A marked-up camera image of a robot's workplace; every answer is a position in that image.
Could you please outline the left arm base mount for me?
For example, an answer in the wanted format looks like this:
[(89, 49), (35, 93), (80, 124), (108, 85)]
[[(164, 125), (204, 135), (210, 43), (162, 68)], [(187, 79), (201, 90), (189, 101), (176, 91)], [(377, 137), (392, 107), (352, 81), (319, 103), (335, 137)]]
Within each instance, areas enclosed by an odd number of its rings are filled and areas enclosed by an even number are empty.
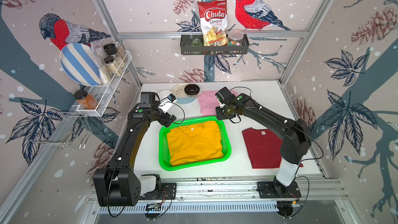
[(175, 200), (177, 192), (176, 183), (162, 183), (152, 192), (148, 192), (140, 197), (140, 200)]

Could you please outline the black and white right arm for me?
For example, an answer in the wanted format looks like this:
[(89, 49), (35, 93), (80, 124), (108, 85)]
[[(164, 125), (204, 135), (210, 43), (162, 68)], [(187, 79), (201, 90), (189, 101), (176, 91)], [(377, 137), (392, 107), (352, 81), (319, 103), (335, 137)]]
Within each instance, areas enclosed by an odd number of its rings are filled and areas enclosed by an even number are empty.
[(287, 188), (295, 180), (302, 157), (312, 145), (309, 129), (304, 120), (292, 120), (281, 116), (260, 105), (251, 96), (244, 93), (236, 96), (227, 87), (223, 87), (215, 97), (223, 105), (216, 108), (218, 120), (232, 120), (234, 117), (245, 116), (265, 126), (280, 139), (282, 161), (274, 185)]

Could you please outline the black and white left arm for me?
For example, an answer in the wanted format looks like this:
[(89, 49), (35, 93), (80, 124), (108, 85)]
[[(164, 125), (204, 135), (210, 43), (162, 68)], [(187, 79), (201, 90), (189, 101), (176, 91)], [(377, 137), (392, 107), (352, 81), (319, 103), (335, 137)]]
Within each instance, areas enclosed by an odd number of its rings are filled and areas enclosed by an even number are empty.
[(163, 196), (161, 179), (157, 174), (136, 176), (134, 164), (145, 133), (157, 121), (169, 127), (175, 120), (167, 111), (176, 102), (169, 94), (160, 99), (155, 92), (141, 93), (141, 101), (127, 115), (127, 126), (112, 158), (105, 168), (97, 169), (93, 176), (99, 205), (135, 206), (140, 199)]

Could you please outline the green plastic basket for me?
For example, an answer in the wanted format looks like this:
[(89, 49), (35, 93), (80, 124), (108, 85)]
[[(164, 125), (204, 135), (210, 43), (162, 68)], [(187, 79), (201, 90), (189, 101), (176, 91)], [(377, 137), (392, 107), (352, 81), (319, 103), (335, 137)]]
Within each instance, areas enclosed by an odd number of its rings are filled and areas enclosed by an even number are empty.
[[(182, 166), (175, 166), (175, 167), (171, 166), (169, 147), (167, 144), (167, 134), (171, 131), (171, 129), (177, 128), (179, 126), (198, 124), (198, 123), (203, 123), (206, 121), (216, 121), (220, 128), (223, 157), (219, 158), (219, 159), (195, 162), (195, 163), (186, 164), (186, 165), (182, 165)], [(173, 123), (168, 128), (162, 127), (160, 129), (159, 164), (164, 170), (175, 171), (175, 170), (180, 170), (180, 169), (185, 169), (185, 168), (195, 167), (195, 166), (201, 166), (201, 165), (210, 164), (210, 163), (223, 162), (223, 161), (229, 159), (230, 155), (231, 155), (231, 144), (230, 144), (229, 137), (228, 137), (228, 134), (226, 131), (226, 127), (224, 125), (224, 122), (217, 120), (217, 118), (215, 116), (202, 117), (202, 118), (196, 118), (196, 119), (188, 119), (188, 120), (184, 120), (180, 124)]]

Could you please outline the yellow t-shirt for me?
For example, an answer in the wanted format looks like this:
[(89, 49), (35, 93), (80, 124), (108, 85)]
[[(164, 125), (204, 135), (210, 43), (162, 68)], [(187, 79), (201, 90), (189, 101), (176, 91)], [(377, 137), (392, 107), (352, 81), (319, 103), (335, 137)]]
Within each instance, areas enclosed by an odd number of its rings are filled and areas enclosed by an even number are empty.
[(221, 132), (216, 121), (171, 129), (167, 144), (173, 167), (223, 157)]

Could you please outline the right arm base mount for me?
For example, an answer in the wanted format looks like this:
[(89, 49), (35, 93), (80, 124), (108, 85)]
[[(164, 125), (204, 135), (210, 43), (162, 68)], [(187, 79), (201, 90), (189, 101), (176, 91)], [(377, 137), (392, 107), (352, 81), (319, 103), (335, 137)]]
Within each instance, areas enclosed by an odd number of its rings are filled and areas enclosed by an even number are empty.
[(299, 199), (302, 197), (295, 181), (290, 186), (284, 186), (277, 181), (259, 181), (257, 182), (257, 192), (261, 199)]

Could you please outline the dark red t-shirt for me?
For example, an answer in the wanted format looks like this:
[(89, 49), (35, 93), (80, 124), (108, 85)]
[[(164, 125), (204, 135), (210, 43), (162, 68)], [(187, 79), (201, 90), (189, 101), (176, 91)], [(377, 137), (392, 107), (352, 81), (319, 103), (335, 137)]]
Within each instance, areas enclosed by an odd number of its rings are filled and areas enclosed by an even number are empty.
[(278, 169), (282, 161), (280, 148), (283, 143), (269, 129), (248, 128), (242, 131), (253, 169)]

